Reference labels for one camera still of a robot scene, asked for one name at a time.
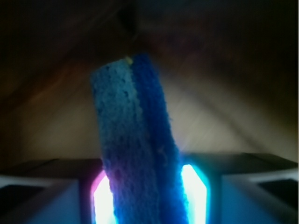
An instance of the glowing light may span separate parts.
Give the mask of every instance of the glowing light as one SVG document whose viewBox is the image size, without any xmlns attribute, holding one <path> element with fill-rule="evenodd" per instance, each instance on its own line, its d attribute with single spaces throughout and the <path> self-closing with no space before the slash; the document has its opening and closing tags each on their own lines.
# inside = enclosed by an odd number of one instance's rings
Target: glowing light
<svg viewBox="0 0 299 224">
<path fill-rule="evenodd" d="M 100 174 L 100 182 L 93 193 L 94 224 L 117 224 L 114 216 L 113 195 L 105 172 Z"/>
<path fill-rule="evenodd" d="M 188 201 L 189 224 L 205 224 L 209 212 L 210 187 L 206 176 L 191 165 L 182 169 L 183 185 Z M 100 173 L 92 186 L 91 200 L 94 208 L 94 224 L 117 224 L 114 216 L 113 195 L 109 180 L 104 171 Z"/>
<path fill-rule="evenodd" d="M 189 224 L 206 223 L 207 187 L 191 165 L 182 169 L 183 185 L 188 201 Z"/>
</svg>

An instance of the blue scrubber side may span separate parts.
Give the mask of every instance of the blue scrubber side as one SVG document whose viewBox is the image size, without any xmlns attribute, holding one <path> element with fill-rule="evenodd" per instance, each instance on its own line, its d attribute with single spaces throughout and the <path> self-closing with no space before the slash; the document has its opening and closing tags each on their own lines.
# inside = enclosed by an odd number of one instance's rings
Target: blue scrubber side
<svg viewBox="0 0 299 224">
<path fill-rule="evenodd" d="M 101 67 L 92 74 L 91 85 L 118 224 L 158 224 L 154 158 L 127 61 Z"/>
<path fill-rule="evenodd" d="M 160 220 L 163 224 L 188 223 L 185 193 L 181 178 L 179 151 L 171 134 L 163 89 L 158 73 L 146 54 L 133 58 L 133 82 L 143 110 L 149 142 L 155 161 L 160 195 Z"/>
</svg>

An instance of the sponge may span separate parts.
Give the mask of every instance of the sponge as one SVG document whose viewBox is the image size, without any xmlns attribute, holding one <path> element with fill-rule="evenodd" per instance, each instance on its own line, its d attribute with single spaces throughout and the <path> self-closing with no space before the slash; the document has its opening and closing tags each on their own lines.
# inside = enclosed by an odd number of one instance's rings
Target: sponge
<svg viewBox="0 0 299 224">
<path fill-rule="evenodd" d="M 149 58 L 107 64 L 91 84 L 118 224 L 186 224 L 179 153 Z"/>
</svg>

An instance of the black panel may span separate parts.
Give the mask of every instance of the black panel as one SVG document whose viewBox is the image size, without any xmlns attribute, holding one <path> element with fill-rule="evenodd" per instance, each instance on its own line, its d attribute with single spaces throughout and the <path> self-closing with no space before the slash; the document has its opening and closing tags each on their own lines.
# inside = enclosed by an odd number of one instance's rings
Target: black panel
<svg viewBox="0 0 299 224">
<path fill-rule="evenodd" d="M 43 187 L 7 185 L 0 189 L 0 217 L 41 192 Z"/>
<path fill-rule="evenodd" d="M 292 179 L 263 182 L 260 187 L 298 210 L 298 182 Z"/>
</svg>

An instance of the pink light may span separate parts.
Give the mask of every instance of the pink light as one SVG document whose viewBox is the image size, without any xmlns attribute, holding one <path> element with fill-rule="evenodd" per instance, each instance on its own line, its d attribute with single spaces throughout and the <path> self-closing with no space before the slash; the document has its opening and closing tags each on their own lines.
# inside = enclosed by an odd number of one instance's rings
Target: pink light
<svg viewBox="0 0 299 224">
<path fill-rule="evenodd" d="M 91 189 L 93 224 L 117 224 L 114 216 L 113 195 L 105 171 L 95 179 Z"/>
</svg>

